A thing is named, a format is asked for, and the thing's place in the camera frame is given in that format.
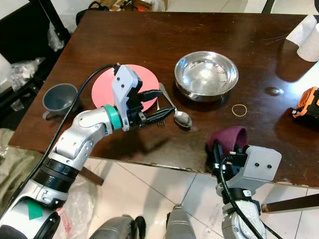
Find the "stainless steel bowl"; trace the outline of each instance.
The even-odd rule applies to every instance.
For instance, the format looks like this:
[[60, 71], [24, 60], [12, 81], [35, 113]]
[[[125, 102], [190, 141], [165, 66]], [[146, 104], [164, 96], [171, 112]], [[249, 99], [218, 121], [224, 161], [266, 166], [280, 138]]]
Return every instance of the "stainless steel bowl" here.
[[221, 99], [238, 81], [238, 70], [227, 57], [211, 51], [183, 56], [175, 66], [178, 89], [197, 102]]

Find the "metal spoon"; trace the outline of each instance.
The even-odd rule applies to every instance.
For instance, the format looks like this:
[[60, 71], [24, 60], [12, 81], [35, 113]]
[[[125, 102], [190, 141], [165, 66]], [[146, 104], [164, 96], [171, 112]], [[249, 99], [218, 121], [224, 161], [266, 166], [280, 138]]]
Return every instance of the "metal spoon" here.
[[190, 116], [182, 111], [178, 111], [174, 103], [171, 101], [171, 99], [168, 96], [168, 93], [165, 90], [165, 87], [162, 83], [159, 83], [159, 89], [163, 92], [163, 95], [168, 100], [168, 102], [171, 104], [171, 106], [175, 107], [175, 114], [174, 114], [174, 121], [184, 127], [184, 128], [190, 128], [193, 125], [193, 122], [191, 121]]

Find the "black cable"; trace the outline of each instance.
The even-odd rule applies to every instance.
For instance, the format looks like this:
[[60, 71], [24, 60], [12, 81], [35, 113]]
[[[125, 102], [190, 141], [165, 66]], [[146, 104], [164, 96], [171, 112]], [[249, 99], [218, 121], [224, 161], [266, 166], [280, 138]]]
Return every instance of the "black cable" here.
[[273, 231], [269, 226], [267, 226], [264, 222], [262, 222], [265, 226], [265, 228], [275, 237], [277, 237], [278, 239], [282, 239], [275, 231]]
[[251, 224], [251, 222], [248, 220], [248, 218], [240, 210], [240, 208], [238, 207], [238, 205], [236, 204], [235, 200], [233, 199], [233, 197], [232, 197], [232, 195], [231, 195], [231, 193], [229, 191], [229, 188], [228, 188], [228, 186], [226, 184], [226, 181], [225, 181], [225, 178], [224, 178], [224, 175], [223, 175], [223, 164], [229, 159], [230, 159], [229, 156], [227, 156], [219, 164], [219, 176], [220, 176], [220, 179], [221, 179], [221, 185], [223, 186], [223, 189], [225, 191], [226, 198], [231, 203], [231, 205], [233, 206], [233, 208], [235, 209], [237, 214], [240, 216], [240, 218], [244, 221], [244, 223], [248, 226], [248, 228], [254, 233], [254, 235], [258, 239], [263, 239], [263, 237], [259, 234], [257, 229]]
[[38, 164], [36, 165], [36, 167], [32, 170], [32, 172], [27, 176], [27, 178], [21, 183], [21, 185], [17, 188], [17, 190], [15, 191], [14, 195], [11, 197], [6, 209], [4, 210], [4, 212], [8, 209], [8, 207], [10, 206], [11, 202], [19, 195], [19, 193], [22, 191], [22, 189], [25, 187], [26, 183], [34, 176], [34, 174], [39, 170], [39, 168], [42, 166], [45, 158], [48, 156], [49, 152], [51, 151], [53, 144], [56, 140], [56, 138], [58, 137], [67, 117], [69, 116], [69, 114], [71, 113], [71, 111], [73, 110], [77, 100], [80, 97], [81, 92], [83, 91], [83, 89], [85, 88], [85, 86], [90, 82], [90, 80], [96, 76], [98, 73], [100, 73], [101, 71], [110, 68], [110, 67], [116, 67], [116, 64], [107, 64], [105, 66], [102, 66], [101, 68], [97, 69], [95, 72], [93, 72], [87, 79], [86, 81], [83, 83], [83, 85], [81, 86], [81, 88], [79, 89], [78, 93], [76, 94], [69, 111], [66, 113], [66, 115], [64, 116], [63, 120], [61, 121], [58, 129], [56, 130], [48, 148], [46, 149], [44, 155], [42, 156], [41, 160], [38, 162]]

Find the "gray plastic cup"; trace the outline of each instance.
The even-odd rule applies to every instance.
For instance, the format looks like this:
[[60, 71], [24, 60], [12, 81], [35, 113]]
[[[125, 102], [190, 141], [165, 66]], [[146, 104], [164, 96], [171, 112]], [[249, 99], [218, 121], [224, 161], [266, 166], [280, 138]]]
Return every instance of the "gray plastic cup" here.
[[[64, 116], [70, 109], [70, 106], [78, 90], [72, 84], [58, 84], [50, 88], [43, 96], [42, 103], [46, 108], [42, 118], [44, 120], [53, 120]], [[79, 107], [79, 101], [73, 108], [73, 112]]]

